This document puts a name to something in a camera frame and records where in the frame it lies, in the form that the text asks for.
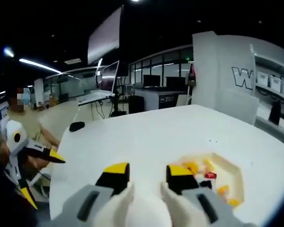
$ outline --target red candy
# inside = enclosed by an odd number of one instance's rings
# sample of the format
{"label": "red candy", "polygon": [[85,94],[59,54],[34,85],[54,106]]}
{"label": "red candy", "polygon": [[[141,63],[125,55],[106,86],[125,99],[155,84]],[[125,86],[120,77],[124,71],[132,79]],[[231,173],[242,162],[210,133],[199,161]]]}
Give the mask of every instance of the red candy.
{"label": "red candy", "polygon": [[205,174],[205,178],[216,179],[216,178],[217,178],[217,174],[212,173],[212,172],[207,172],[207,173]]}

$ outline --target gray gripper arm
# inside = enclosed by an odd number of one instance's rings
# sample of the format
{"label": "gray gripper arm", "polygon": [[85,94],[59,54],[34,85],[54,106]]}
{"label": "gray gripper arm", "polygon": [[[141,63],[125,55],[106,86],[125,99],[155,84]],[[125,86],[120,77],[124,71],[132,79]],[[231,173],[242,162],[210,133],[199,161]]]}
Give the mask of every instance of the gray gripper arm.
{"label": "gray gripper arm", "polygon": [[100,209],[111,199],[112,188],[86,185],[63,205],[62,213],[41,227],[93,227],[92,221]]}
{"label": "gray gripper arm", "polygon": [[244,224],[234,217],[232,207],[226,204],[211,189],[183,190],[182,195],[205,212],[211,227],[256,227],[254,224]]}

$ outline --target computer screen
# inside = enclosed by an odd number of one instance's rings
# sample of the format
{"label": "computer screen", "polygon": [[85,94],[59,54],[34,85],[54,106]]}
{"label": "computer screen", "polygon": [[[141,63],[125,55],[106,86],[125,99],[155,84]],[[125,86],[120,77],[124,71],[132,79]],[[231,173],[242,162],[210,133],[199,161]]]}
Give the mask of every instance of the computer screen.
{"label": "computer screen", "polygon": [[185,90],[185,77],[166,77],[166,87],[177,90]]}
{"label": "computer screen", "polygon": [[115,77],[117,75],[119,61],[107,66],[102,71],[100,90],[114,92]]}
{"label": "computer screen", "polygon": [[158,87],[160,81],[160,75],[143,75],[143,87]]}

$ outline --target laptop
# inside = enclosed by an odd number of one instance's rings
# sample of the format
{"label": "laptop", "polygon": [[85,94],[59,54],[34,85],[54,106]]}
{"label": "laptop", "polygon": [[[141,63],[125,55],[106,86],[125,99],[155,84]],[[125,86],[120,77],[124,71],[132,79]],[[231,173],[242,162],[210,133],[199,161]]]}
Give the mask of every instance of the laptop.
{"label": "laptop", "polygon": [[78,98],[78,105],[86,105],[89,103],[110,99],[115,96],[114,87],[115,79],[119,67],[119,61],[107,66],[102,71],[102,79],[100,82],[99,90]]}

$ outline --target computer tower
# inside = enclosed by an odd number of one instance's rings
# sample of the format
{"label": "computer tower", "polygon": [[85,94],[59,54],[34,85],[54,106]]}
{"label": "computer tower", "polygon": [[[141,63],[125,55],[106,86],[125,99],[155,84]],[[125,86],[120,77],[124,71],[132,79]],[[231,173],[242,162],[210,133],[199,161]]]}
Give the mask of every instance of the computer tower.
{"label": "computer tower", "polygon": [[144,98],[141,96],[129,96],[128,112],[129,114],[144,112]]}

